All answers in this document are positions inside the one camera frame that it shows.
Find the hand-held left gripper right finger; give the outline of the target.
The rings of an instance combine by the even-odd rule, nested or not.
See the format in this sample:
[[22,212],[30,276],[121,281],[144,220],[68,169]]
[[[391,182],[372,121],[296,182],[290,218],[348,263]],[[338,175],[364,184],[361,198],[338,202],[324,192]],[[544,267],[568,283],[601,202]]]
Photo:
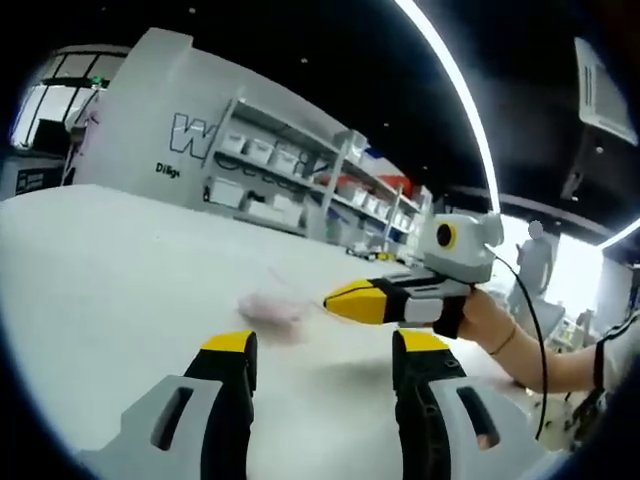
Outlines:
[[509,397],[466,375],[436,336],[398,329],[392,337],[405,479],[545,479],[550,452]]

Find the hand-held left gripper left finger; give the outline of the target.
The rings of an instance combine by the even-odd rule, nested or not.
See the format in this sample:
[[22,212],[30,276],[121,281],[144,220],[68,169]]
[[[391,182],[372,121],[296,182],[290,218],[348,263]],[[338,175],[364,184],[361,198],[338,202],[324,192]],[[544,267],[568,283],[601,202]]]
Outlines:
[[118,434],[77,459],[95,479],[244,479],[254,420],[258,339],[211,337],[121,415]]

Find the person's right hand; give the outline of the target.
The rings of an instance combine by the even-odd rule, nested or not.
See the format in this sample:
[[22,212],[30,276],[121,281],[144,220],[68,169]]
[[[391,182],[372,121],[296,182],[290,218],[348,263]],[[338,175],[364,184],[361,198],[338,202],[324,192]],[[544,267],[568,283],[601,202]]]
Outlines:
[[458,336],[476,342],[490,355],[499,352],[515,335],[516,324],[507,311],[481,289],[473,289],[463,306]]

